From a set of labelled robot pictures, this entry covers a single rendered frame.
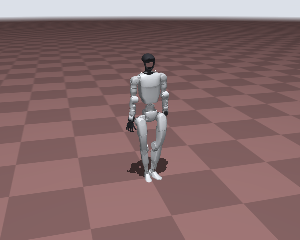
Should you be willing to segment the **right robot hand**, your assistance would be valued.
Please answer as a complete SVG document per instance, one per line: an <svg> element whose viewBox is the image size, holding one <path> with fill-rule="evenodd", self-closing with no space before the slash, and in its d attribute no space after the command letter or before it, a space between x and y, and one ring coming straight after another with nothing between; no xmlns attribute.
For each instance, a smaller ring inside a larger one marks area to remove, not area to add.
<svg viewBox="0 0 300 240"><path fill-rule="evenodd" d="M135 128L135 117L133 118L133 121L131 120L128 120L129 122L127 123L127 127L126 127L126 130L130 131L130 132L133 132L134 133L134 129L137 131L137 129Z"/></svg>

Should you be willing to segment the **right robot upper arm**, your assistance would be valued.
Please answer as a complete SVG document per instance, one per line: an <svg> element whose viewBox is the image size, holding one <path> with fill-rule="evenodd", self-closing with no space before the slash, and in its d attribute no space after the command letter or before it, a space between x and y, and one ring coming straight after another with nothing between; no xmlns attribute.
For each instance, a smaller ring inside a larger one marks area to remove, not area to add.
<svg viewBox="0 0 300 240"><path fill-rule="evenodd" d="M137 97L138 84L140 83L141 77L134 76L130 79L130 94L133 98L133 104L137 104L139 102L139 97Z"/></svg>

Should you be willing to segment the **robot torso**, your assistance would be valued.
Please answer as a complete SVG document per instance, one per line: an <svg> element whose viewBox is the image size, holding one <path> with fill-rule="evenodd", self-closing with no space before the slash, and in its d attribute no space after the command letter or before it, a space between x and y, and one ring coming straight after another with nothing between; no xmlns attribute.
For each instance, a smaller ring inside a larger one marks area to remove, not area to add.
<svg viewBox="0 0 300 240"><path fill-rule="evenodd" d="M145 73L145 74L144 74ZM146 122L153 122L158 119L158 111L155 109L155 103L160 97L161 76L158 72L147 75L148 72L140 73L140 82L138 84L139 97L146 104L142 113L145 116Z"/></svg>

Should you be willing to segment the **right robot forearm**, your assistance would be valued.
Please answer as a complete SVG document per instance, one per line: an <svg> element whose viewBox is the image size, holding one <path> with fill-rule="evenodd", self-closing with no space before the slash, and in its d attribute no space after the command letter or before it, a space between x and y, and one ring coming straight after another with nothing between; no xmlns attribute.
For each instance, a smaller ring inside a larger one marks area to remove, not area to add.
<svg viewBox="0 0 300 240"><path fill-rule="evenodd" d="M129 107L130 107L129 120L133 121L133 118L136 115L136 107L137 107L137 105L133 103L133 98L132 97L130 98Z"/></svg>

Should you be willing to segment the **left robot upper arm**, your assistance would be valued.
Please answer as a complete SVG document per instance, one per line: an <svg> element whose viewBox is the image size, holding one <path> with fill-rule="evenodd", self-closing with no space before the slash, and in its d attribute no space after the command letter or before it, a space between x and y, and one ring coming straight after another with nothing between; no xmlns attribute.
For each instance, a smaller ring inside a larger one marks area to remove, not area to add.
<svg viewBox="0 0 300 240"><path fill-rule="evenodd" d="M169 93L167 92L167 76L164 73L159 73L160 75L160 89L161 94L160 97L162 99L166 99L169 97Z"/></svg>

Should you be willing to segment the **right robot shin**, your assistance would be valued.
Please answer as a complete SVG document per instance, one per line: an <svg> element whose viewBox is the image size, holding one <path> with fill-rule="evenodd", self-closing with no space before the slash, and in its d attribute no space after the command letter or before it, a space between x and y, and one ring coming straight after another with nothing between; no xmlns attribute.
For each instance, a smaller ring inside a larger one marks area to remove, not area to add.
<svg viewBox="0 0 300 240"><path fill-rule="evenodd" d="M146 150L143 150L143 152L142 152L141 146L140 146L140 153L141 153L141 160L144 165L145 175L147 173L149 174L149 154Z"/></svg>

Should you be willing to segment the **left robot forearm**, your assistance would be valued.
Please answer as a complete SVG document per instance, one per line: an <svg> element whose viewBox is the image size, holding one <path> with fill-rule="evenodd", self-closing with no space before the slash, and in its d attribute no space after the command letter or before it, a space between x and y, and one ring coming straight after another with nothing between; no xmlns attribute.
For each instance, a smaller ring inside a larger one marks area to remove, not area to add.
<svg viewBox="0 0 300 240"><path fill-rule="evenodd" d="M168 101L169 101L169 97L168 98L165 98L165 99L162 99L162 108L163 108L163 113L165 113L165 111L168 111L168 113L169 113L169 103L168 103Z"/></svg>

